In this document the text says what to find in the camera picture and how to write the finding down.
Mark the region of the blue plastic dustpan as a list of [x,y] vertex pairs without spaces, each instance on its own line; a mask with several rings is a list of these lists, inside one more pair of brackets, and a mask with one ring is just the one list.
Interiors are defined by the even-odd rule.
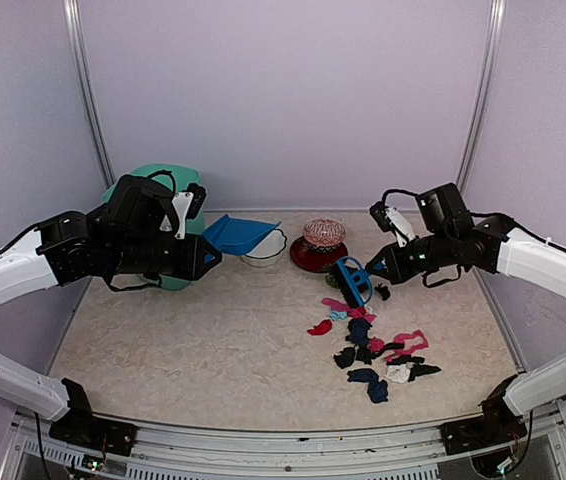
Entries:
[[241,257],[254,249],[279,223],[272,224],[224,215],[210,225],[203,236],[222,255]]

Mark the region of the blue hand brush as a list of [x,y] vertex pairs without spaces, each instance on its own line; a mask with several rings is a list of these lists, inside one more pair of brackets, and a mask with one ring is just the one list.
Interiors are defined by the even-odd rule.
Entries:
[[373,298],[370,275],[357,259],[351,256],[340,258],[332,267],[331,275],[350,308],[365,307]]

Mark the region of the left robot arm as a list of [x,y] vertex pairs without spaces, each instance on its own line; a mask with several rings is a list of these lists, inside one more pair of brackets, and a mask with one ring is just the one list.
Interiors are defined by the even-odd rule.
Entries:
[[[88,214],[69,211],[34,224],[0,248],[0,306],[33,292],[98,277],[144,278],[141,289],[160,288],[166,278],[196,281],[222,260],[186,222],[200,211],[207,192],[191,183],[179,192],[158,177],[125,175],[109,200]],[[83,387],[51,378],[0,354],[0,398],[56,422],[84,445],[103,434]]]

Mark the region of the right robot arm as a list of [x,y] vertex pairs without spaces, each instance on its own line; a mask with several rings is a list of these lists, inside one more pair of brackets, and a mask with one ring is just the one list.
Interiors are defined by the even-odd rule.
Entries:
[[[505,214],[471,212],[453,183],[412,197],[427,235],[415,236],[410,223],[385,198],[376,201],[369,209],[371,217],[396,240],[368,262],[368,273],[398,285],[444,267],[476,268],[566,299],[566,247],[532,233]],[[475,436],[494,444],[512,429],[513,415],[525,415],[559,399],[566,399],[566,353],[512,380],[501,395],[504,405],[494,405],[476,419]]]

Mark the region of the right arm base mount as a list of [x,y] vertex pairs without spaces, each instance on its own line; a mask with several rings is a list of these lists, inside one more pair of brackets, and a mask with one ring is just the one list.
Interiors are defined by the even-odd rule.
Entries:
[[500,445],[528,434],[523,416],[514,414],[504,401],[507,387],[516,378],[513,375],[498,384],[480,403],[481,413],[478,416],[446,422],[440,426],[447,455]]

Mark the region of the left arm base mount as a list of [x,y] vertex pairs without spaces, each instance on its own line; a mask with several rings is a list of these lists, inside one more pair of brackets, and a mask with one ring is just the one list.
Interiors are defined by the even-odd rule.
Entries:
[[96,416],[84,388],[79,383],[63,378],[61,384],[68,394],[69,410],[51,424],[49,436],[105,454],[129,457],[136,439],[137,427],[131,423]]

